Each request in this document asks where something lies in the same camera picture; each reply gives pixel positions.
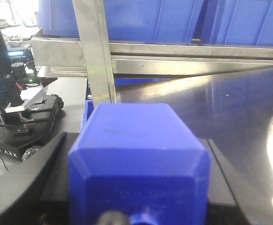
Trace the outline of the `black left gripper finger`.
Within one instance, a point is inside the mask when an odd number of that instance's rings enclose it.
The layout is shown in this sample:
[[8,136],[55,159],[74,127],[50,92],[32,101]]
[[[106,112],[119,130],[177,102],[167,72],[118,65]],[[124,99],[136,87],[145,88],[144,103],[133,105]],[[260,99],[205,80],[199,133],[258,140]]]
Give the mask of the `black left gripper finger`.
[[66,132],[58,134],[35,155],[0,175],[0,219],[13,207],[40,197],[66,137]]

